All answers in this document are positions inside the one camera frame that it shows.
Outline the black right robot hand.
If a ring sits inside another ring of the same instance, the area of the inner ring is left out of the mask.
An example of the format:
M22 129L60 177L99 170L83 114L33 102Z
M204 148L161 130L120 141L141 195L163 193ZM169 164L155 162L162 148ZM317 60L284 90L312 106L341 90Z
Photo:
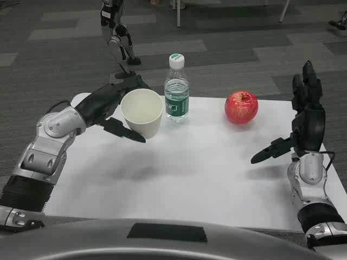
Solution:
M323 96L322 83L316 76L313 64L308 60L302 74L292 80L292 109L296 111L292 120L292 132L287 139L278 138L265 149L254 155L250 162L260 163L268 158L277 158L293 148L299 155L307 151L318 152L325 132L326 113L320 103Z

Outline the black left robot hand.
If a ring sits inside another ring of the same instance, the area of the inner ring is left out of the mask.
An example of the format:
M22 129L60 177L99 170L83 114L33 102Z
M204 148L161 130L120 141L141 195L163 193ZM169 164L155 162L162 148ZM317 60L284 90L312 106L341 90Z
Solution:
M136 89L149 88L140 75L131 73L119 83L108 83L92 92L75 106L75 110L80 113L87 127L99 125L104 131L118 137L145 143L141 134L126 128L122 121L112 115L126 94Z

